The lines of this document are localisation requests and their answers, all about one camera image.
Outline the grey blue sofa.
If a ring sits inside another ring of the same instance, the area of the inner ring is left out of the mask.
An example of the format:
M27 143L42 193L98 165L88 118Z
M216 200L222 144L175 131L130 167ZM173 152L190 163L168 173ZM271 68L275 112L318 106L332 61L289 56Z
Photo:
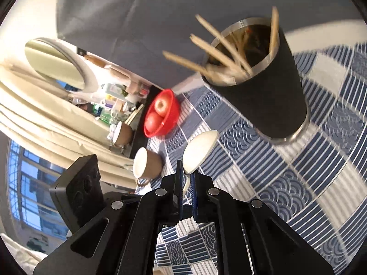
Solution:
M170 88L190 73L167 61L163 51L201 61L203 52L189 36L211 40L196 15L223 30L245 18L269 17L272 7L284 31L366 18L365 0L57 0L57 35Z

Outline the blue patterned tablecloth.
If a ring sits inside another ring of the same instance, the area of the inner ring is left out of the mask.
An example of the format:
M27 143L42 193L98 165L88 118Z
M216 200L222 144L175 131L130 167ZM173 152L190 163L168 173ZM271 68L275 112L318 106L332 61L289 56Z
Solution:
M199 170L235 199L262 200L342 274L366 239L366 44L294 55L310 109L303 135L274 146L213 89L178 96L178 126L148 149L176 170L187 143L219 137Z

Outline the round mirror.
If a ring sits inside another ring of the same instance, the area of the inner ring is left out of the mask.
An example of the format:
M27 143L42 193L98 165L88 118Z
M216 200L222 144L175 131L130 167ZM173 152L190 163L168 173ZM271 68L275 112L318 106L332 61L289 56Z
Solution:
M39 37L25 44L29 65L43 78L69 92L94 93L97 79L81 57L50 38Z

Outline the red apple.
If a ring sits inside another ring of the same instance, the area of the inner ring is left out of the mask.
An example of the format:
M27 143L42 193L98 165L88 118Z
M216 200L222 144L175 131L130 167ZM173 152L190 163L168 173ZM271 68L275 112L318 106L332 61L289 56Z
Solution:
M160 116L158 113L152 111L150 112L147 117L146 117L146 121L145 121L145 127L146 130L151 133L151 132L155 132L162 123L163 117Z
M170 92L163 92L156 97L154 103L154 110L162 117L168 115L173 101L173 94Z

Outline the red apple right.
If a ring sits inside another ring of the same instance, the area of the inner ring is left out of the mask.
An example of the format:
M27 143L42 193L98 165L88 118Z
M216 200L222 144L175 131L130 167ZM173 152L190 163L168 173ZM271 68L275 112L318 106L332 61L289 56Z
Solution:
M168 115L173 101L173 94L170 92L163 92L156 97L154 103L154 110L162 117Z

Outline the black utensil holder cup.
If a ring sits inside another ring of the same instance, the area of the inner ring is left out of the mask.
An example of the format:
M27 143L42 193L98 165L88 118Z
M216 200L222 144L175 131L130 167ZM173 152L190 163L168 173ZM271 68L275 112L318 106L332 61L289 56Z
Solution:
M247 118L257 133L267 141L280 145L295 141L310 122L310 110L300 82L299 72L282 29L274 55L269 55L271 20L252 17L238 21L222 31L222 36L242 34L250 30L251 43L259 51L247 49L247 62L253 76L237 85L205 85L217 91Z

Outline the red plastic bowl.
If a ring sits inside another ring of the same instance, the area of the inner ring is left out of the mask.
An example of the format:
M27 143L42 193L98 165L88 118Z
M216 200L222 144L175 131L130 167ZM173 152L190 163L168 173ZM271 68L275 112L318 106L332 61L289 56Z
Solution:
M178 123L180 102L174 91L160 92L148 108L144 119L144 134L147 138L167 135Z

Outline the cream curtain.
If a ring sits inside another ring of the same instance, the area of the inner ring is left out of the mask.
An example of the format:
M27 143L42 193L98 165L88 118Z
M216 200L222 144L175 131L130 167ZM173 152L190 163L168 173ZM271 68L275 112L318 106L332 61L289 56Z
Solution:
M95 154L104 182L130 189L136 186L133 161L109 149L107 125L8 63L1 64L1 132L63 168Z

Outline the red apple left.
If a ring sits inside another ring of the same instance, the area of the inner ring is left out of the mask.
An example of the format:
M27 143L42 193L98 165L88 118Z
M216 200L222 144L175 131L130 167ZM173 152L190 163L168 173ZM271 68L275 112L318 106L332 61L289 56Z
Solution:
M151 133L151 132L155 132L162 123L163 117L160 116L158 113L152 111L150 112L147 117L146 117L146 121L145 121L145 127L146 130Z

